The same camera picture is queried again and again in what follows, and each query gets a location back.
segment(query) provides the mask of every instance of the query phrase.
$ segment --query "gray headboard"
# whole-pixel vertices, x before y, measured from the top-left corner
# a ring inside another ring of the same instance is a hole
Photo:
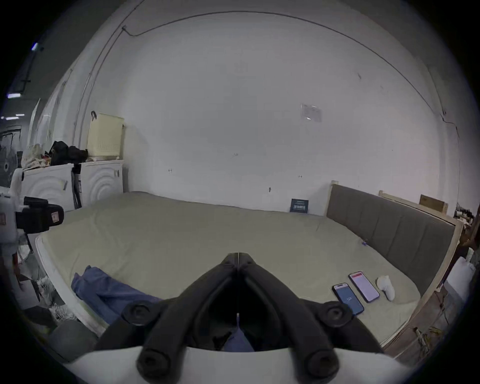
[[[326,216],[366,240],[407,275],[421,295],[444,262],[456,228],[422,210],[335,184]]]

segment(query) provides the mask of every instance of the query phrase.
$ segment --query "shoe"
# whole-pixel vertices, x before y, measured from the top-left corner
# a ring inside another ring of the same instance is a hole
[[[49,309],[50,313],[53,316],[53,320],[58,324],[65,320],[77,320],[77,317],[70,311],[70,308],[66,304],[57,305],[53,304]]]
[[[38,291],[40,292],[40,295],[43,297],[43,300],[45,300],[45,304],[47,306],[52,305],[53,293],[55,292],[55,287],[53,286],[48,276],[45,276],[40,280],[37,280],[36,283],[38,285]]]

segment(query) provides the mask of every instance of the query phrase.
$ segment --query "small card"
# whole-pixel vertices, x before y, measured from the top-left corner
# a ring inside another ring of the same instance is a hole
[[[308,213],[308,200],[292,199],[290,212]]]

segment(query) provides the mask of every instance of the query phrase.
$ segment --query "phone screen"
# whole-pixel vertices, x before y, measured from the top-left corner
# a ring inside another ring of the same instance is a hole
[[[364,308],[360,301],[353,293],[352,288],[347,283],[338,284],[333,286],[334,292],[340,301],[350,307],[354,315],[362,313]]]
[[[367,303],[380,297],[380,293],[362,272],[355,272],[348,276],[352,279],[353,284],[358,288]]]

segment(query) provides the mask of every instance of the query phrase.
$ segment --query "gray cushion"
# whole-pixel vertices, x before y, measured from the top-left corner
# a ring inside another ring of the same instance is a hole
[[[333,185],[327,217],[366,240],[423,295],[444,260],[455,226],[407,205]]]

